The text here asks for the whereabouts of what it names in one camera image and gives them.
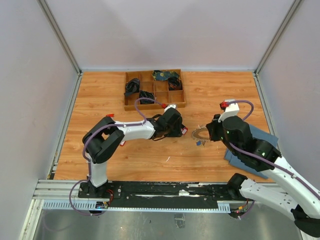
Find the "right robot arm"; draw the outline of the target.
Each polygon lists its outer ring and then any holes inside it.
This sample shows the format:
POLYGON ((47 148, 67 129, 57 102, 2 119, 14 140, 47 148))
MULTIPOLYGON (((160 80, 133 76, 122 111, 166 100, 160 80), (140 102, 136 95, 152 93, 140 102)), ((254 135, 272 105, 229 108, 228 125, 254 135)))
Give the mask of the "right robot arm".
POLYGON ((302 177, 276 147, 253 137, 249 124, 236 115, 221 120, 216 114, 206 128, 211 141, 221 141, 247 167, 263 173, 283 190, 272 190, 236 173, 227 183, 226 193, 230 199, 244 197, 258 201, 287 216, 305 234, 319 238, 320 191, 302 177))

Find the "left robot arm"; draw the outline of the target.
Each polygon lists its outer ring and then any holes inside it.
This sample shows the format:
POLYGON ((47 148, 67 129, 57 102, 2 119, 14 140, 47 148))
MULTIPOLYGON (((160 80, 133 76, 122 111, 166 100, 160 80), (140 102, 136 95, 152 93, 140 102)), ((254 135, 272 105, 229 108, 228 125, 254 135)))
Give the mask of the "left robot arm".
POLYGON ((82 192, 78 196, 103 198, 113 189, 108 183, 107 161, 123 143, 180 138, 187 131, 182 115, 173 105, 162 114, 144 117, 141 121, 121 122, 105 116, 82 138, 82 155, 88 164, 88 175, 85 183, 81 184, 82 192))

